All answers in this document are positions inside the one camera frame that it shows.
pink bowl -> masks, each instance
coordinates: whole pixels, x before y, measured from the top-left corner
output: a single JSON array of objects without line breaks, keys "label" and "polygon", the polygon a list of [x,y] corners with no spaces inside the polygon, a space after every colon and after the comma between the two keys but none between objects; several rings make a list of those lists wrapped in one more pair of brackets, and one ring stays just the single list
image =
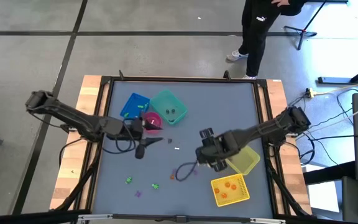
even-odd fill
[{"label": "pink bowl", "polygon": [[[146,114],[144,114],[144,119],[150,123],[152,123],[152,125],[156,125],[158,127],[162,127],[162,120],[160,115],[158,115],[158,113],[155,112],[148,112]],[[146,133],[149,134],[158,134],[160,132],[160,130],[145,130]]]}]

teal bin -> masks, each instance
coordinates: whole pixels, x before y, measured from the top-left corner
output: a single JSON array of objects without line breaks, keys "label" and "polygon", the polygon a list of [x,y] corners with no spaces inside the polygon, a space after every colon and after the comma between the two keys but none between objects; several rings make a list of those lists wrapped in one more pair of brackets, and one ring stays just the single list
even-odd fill
[{"label": "teal bin", "polygon": [[169,90],[163,90],[150,100],[153,109],[169,124],[176,124],[186,116],[186,106]]}]

black jacket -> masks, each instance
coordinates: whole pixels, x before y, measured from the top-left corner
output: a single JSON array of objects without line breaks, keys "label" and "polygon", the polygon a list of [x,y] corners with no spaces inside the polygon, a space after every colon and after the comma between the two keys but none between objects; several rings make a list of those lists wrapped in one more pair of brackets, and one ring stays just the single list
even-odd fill
[{"label": "black jacket", "polygon": [[288,0],[289,6],[281,6],[281,15],[284,16],[295,16],[301,12],[301,9],[305,2],[308,0]]}]

yellow tray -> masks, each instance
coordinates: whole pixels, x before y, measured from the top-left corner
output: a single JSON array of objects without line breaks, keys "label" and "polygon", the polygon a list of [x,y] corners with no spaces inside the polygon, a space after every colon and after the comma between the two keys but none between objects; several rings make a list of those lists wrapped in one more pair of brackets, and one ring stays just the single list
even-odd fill
[{"label": "yellow tray", "polygon": [[242,174],[214,179],[211,181],[211,186],[218,207],[249,199],[247,186]]},{"label": "yellow tray", "polygon": [[242,175],[248,175],[259,161],[260,156],[249,146],[243,147],[238,154],[226,159],[227,164]]}]

concrete floor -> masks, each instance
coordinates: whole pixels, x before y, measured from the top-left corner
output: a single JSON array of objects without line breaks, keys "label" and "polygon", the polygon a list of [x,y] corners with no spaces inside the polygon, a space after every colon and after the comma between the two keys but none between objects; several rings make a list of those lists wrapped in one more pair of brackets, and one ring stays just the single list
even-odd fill
[{"label": "concrete floor", "polygon": [[[73,29],[80,0],[0,0],[0,30]],[[89,0],[81,31],[240,31],[244,0]],[[308,3],[296,17],[279,17],[271,31],[284,25],[303,27],[320,3]],[[301,51],[293,37],[268,37],[260,78],[283,80],[287,101],[307,87],[327,91],[336,86],[317,85],[320,76],[352,77],[358,73],[358,19],[346,4],[328,4],[310,30],[319,32],[304,41]],[[0,215],[7,214],[17,190],[40,122],[25,112],[31,91],[51,90],[69,37],[0,36]],[[65,72],[59,99],[75,106],[83,75],[221,77],[229,70],[242,77],[246,61],[226,63],[225,56],[238,48],[240,37],[225,36],[98,36],[77,37]],[[341,96],[351,107],[351,93]],[[313,124],[341,110],[334,95],[306,102]],[[315,137],[352,134],[345,121],[314,134]],[[63,131],[49,128],[24,212],[47,211],[58,172],[58,151],[65,144]],[[298,142],[301,152],[310,144]],[[338,163],[354,159],[352,139],[325,140]],[[316,145],[314,161],[331,166]]]}]

